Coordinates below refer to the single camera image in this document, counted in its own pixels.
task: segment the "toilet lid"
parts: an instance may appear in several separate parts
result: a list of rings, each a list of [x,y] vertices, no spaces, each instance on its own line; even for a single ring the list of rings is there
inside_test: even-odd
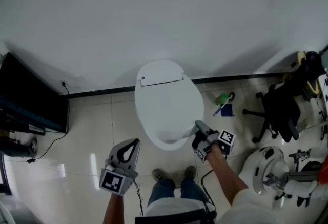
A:
[[[143,126],[151,128],[161,141],[175,143],[202,120],[204,104],[194,83],[182,74],[182,80],[141,86],[137,81],[135,104]]]

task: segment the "toilet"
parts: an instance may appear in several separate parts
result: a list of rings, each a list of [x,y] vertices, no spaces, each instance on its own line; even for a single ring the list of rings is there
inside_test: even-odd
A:
[[[135,86],[137,116],[149,139],[163,150],[182,147],[203,120],[204,103],[195,84],[177,63],[159,60],[144,65]]]

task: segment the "white wall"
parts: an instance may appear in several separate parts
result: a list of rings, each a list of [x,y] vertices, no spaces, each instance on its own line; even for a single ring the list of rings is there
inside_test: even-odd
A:
[[[58,91],[132,86],[156,59],[191,78],[266,73],[328,43],[328,0],[0,0],[0,39]]]

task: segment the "chair wheel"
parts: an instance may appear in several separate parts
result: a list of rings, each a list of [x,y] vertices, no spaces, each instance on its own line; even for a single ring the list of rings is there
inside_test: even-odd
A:
[[[258,140],[257,137],[253,137],[253,138],[252,138],[252,142],[253,142],[253,143],[259,143],[259,140]]]

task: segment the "baseboard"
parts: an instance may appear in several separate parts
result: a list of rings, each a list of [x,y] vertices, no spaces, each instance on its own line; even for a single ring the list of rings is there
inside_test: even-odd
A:
[[[214,83],[214,82],[252,79],[252,78],[282,77],[283,75],[284,75],[284,73],[220,76],[220,77],[192,79],[192,82],[194,82],[195,84],[202,84],[202,83]],[[63,97],[68,99],[68,98],[77,98],[77,97],[95,96],[95,95],[106,95],[106,94],[115,94],[115,93],[131,92],[131,91],[134,91],[134,87],[120,87],[120,88],[96,90],[96,91],[75,93],[75,94],[70,94],[70,95],[63,95]]]

